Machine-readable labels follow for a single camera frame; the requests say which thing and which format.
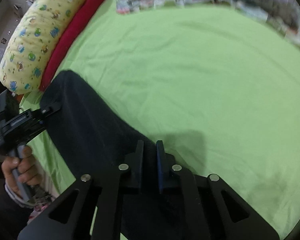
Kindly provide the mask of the person's left hand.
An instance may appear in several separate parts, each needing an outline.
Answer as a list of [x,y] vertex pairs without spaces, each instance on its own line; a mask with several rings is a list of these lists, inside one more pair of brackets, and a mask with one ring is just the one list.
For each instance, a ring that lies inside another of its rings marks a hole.
[[36,159],[29,146],[23,148],[23,157],[6,157],[1,165],[6,184],[12,191],[21,197],[17,182],[25,183],[30,186],[41,184],[43,178],[36,167]]

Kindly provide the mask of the dark sleeved forearm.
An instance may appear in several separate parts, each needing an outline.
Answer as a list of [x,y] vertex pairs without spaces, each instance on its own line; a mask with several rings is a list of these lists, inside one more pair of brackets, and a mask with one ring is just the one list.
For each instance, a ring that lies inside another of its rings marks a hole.
[[5,183],[0,196],[0,239],[17,239],[29,221],[34,205],[26,203]]

